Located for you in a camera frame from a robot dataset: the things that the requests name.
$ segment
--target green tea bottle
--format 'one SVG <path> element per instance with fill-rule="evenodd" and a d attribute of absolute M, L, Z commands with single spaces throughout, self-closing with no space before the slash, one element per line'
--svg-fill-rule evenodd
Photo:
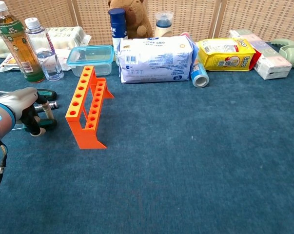
<path fill-rule="evenodd" d="M 31 83 L 44 80 L 44 72 L 27 41 L 22 23 L 8 12 L 3 1 L 0 1 L 0 35 L 26 80 Z"/>

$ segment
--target yellow snack bag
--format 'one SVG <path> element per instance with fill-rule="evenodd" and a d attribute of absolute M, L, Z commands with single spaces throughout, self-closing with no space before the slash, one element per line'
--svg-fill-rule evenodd
<path fill-rule="evenodd" d="M 258 60 L 246 39 L 206 39 L 197 45 L 204 67 L 210 71 L 249 71 Z"/>

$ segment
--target green screwdriver handle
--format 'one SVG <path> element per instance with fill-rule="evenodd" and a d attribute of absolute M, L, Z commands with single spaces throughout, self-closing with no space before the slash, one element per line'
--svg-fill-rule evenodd
<path fill-rule="evenodd" d="M 39 126 L 41 128 L 48 130 L 53 130 L 57 126 L 57 121 L 55 119 L 49 119 L 49 118 L 43 118 L 39 121 Z M 30 130 L 24 125 L 23 126 L 24 131 L 30 132 Z"/>
<path fill-rule="evenodd" d="M 38 89 L 39 95 L 43 95 L 48 101 L 57 99 L 57 93 L 50 89 Z"/>

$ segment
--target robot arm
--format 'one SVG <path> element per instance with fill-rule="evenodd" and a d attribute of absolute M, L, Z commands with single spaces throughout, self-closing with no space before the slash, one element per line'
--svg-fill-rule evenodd
<path fill-rule="evenodd" d="M 0 96 L 0 139 L 22 122 L 30 130 L 31 135 L 40 136 L 45 130 L 39 127 L 39 116 L 34 103 L 41 104 L 48 118 L 54 118 L 48 101 L 38 94 L 36 88 L 27 87 Z"/>

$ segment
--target plastic food container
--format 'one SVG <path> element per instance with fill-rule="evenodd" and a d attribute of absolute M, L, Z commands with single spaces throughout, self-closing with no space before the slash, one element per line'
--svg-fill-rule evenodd
<path fill-rule="evenodd" d="M 111 45 L 78 46 L 71 50 L 67 65 L 77 77 L 81 76 L 84 66 L 94 66 L 97 76 L 106 76 L 111 73 L 113 56 Z"/>

